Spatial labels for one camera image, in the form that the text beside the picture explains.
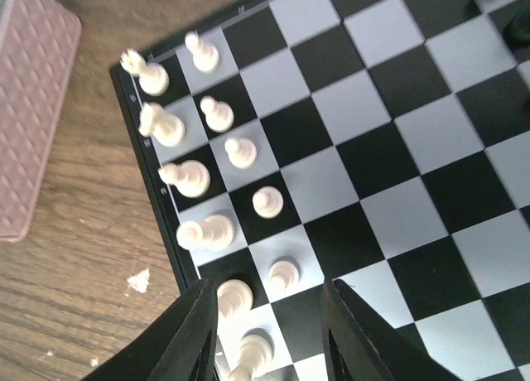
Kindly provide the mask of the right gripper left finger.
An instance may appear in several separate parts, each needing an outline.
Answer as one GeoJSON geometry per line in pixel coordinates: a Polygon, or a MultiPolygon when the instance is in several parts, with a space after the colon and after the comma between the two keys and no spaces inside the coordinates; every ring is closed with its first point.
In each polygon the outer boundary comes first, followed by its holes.
{"type": "Polygon", "coordinates": [[[200,279],[84,380],[213,380],[217,326],[216,289],[200,279]]]}

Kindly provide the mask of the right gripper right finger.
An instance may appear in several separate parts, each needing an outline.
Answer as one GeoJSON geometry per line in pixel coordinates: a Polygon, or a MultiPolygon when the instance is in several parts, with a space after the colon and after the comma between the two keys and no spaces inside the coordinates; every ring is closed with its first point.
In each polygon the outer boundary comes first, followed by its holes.
{"type": "Polygon", "coordinates": [[[325,278],[321,309],[329,380],[458,379],[394,330],[343,280],[325,278]]]}

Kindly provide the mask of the white chess piece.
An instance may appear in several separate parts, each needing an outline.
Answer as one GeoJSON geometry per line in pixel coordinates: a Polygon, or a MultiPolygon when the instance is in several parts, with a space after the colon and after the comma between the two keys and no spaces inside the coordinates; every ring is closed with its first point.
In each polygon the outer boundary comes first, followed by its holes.
{"type": "Polygon", "coordinates": [[[158,170],[159,177],[167,185],[174,186],[183,196],[202,196],[210,187],[210,173],[207,167],[196,160],[181,164],[167,163],[158,170]]]}
{"type": "Polygon", "coordinates": [[[222,251],[234,238],[234,223],[224,215],[211,215],[201,221],[186,221],[176,230],[177,243],[189,251],[222,251]]]}
{"type": "Polygon", "coordinates": [[[268,368],[274,356],[272,345],[258,334],[244,336],[238,345],[238,364],[229,373],[229,380],[251,381],[268,368]]]}
{"type": "Polygon", "coordinates": [[[239,279],[223,282],[217,289],[219,317],[228,320],[253,306],[253,292],[250,286],[239,279]]]}

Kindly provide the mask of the white chess pawn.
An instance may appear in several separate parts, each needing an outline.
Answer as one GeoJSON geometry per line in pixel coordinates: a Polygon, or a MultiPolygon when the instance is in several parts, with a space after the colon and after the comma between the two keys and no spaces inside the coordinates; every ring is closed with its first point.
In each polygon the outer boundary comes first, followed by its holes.
{"type": "Polygon", "coordinates": [[[194,66],[203,73],[215,70],[220,62],[220,54],[216,46],[203,41],[195,31],[185,34],[185,47],[192,55],[194,66]]]}
{"type": "Polygon", "coordinates": [[[264,219],[272,219],[282,211],[282,193],[274,186],[264,186],[253,194],[254,211],[264,219]]]}
{"type": "Polygon", "coordinates": [[[228,131],[234,123],[234,111],[225,102],[217,101],[211,96],[200,100],[200,109],[205,115],[208,127],[217,133],[228,131]]]}
{"type": "Polygon", "coordinates": [[[294,262],[278,260],[271,265],[268,272],[268,284],[274,292],[284,292],[299,282],[299,269],[294,262]]]}
{"type": "Polygon", "coordinates": [[[258,152],[254,143],[245,137],[230,137],[224,143],[229,161],[239,169],[249,168],[257,159],[258,152]]]}
{"type": "Polygon", "coordinates": [[[179,145],[186,135],[182,120],[168,113],[160,104],[144,103],[139,119],[139,133],[144,137],[154,137],[165,147],[179,145]]]}

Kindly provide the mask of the white chess rook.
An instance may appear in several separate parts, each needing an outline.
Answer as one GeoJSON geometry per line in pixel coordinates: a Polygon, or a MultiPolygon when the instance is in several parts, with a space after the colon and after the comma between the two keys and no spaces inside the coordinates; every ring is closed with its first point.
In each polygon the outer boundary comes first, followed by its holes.
{"type": "Polygon", "coordinates": [[[161,64],[147,63],[137,51],[127,49],[120,56],[120,65],[131,76],[138,78],[144,93],[159,96],[166,92],[170,79],[161,64]]]}

